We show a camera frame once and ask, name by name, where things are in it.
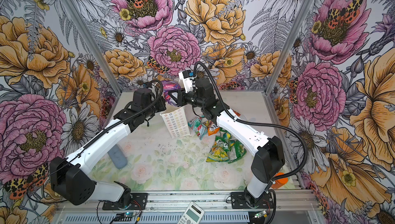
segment robotic arm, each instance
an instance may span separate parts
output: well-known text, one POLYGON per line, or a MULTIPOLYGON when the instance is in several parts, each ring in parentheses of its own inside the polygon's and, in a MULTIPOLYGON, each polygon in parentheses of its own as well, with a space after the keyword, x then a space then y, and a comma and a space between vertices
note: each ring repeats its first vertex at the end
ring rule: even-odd
MULTIPOLYGON (((207 119, 232 133, 254 155, 251 165, 254 177, 245 188, 244 197, 250 207, 256 207, 262 195, 267 193, 265 188, 271 178, 285 163, 281 141, 277 137, 269 138, 263 132, 258 132, 251 126, 236 122, 231 118, 223 105, 216 99, 213 85, 209 79, 194 80, 191 71, 188 70, 180 72, 180 80, 183 81, 185 88, 168 92, 177 105, 190 104, 193 107, 201 108, 207 119)), ((151 103, 152 96, 153 93, 148 88, 137 90, 134 93, 133 101, 114 116, 114 120, 108 127, 143 110, 151 103)), ((229 106, 225 107, 228 112, 236 116, 229 106)), ((131 203, 130 188, 119 182, 95 182, 87 175, 100 158, 122 138, 144 123, 146 118, 164 110, 164 99, 160 97, 160 101, 152 108, 125 123, 118 124, 108 130, 106 134, 102 134, 100 138, 93 138, 76 152, 68 155, 67 158, 55 158, 50 163, 50 171, 53 172, 51 174, 52 189, 74 205, 88 200, 106 200, 113 202, 120 209, 128 207, 131 203)))

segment floral wallpaper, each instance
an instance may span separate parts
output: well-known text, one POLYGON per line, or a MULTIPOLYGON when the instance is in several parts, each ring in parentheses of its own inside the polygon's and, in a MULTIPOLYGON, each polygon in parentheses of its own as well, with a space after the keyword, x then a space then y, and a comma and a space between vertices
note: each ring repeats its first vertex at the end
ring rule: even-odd
POLYGON ((395 222, 394 1, 315 0, 270 92, 327 223, 395 222))
POLYGON ((0 0, 0 219, 48 224, 48 165, 93 138, 115 93, 59 0, 0 0))
MULTIPOLYGON (((59 0, 43 1, 55 4, 62 17, 59 0)), ((302 0, 74 2, 121 88, 127 90, 152 79, 175 79, 197 61, 206 64, 222 89, 264 88, 302 4, 302 0), (261 57, 269 52, 277 53, 261 57)), ((198 76, 205 75, 203 68, 198 70, 198 76)), ((282 85, 290 70, 289 60, 282 85)))

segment orange container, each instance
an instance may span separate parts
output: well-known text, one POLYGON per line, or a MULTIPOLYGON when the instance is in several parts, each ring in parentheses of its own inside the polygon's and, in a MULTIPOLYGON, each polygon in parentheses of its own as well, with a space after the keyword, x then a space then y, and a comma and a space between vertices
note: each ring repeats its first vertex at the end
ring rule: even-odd
MULTIPOLYGON (((283 174, 284 174, 284 173, 277 173, 275 176, 283 175, 283 174)), ((273 189, 278 189, 278 188, 282 187, 283 185, 285 185, 286 183, 288 183, 288 178, 277 179, 275 182, 276 182, 276 183, 273 184, 271 187, 272 187, 273 189)))

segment floral tablecloth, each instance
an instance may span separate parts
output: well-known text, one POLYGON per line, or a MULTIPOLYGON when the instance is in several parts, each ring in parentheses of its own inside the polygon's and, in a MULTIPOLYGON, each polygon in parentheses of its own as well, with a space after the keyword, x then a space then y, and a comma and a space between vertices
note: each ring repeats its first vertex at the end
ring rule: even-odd
MULTIPOLYGON (((247 118, 255 116, 256 120, 268 121, 263 118, 267 118, 268 113, 260 92, 224 92, 223 98, 247 118)), ((187 117, 193 117, 188 106, 186 113, 187 117)), ((128 159, 124 168, 117 169, 106 155, 90 176, 97 181, 119 181, 132 190, 242 190, 250 182, 253 156, 249 152, 231 164, 206 162, 215 135, 205 135, 199 140, 190 130, 190 136, 173 139, 159 115, 149 123, 149 127, 139 126, 118 143, 128 159)), ((267 129, 270 128, 264 128, 264 132, 273 136, 274 131, 267 129)), ((284 166, 282 172, 288 171, 284 166)), ((294 188, 292 180, 283 188, 294 188)))

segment black mounting plate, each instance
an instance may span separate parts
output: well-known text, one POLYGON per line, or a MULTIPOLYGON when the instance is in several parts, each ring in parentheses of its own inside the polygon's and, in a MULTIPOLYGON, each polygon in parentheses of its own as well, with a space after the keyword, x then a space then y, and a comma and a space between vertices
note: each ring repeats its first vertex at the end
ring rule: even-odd
MULTIPOLYGON (((232 209, 250 209, 250 207, 247 205, 247 202, 245 201, 244 196, 244 192, 230 193, 232 209)), ((255 209, 268 209, 268 204, 270 206, 270 209, 273 209, 273 199, 271 198, 271 194, 263 194, 255 209)))
MULTIPOLYGON (((132 200, 136 201, 140 205, 141 210, 145 209, 145 205, 147 203, 147 197, 148 197, 148 193, 131 193, 130 194, 130 198, 132 200)), ((114 202, 104 201, 103 210, 120 210, 120 208, 118 208, 114 202)), ((122 210, 140 210, 140 208, 137 204, 131 203, 131 205, 128 208, 122 209, 122 210)))

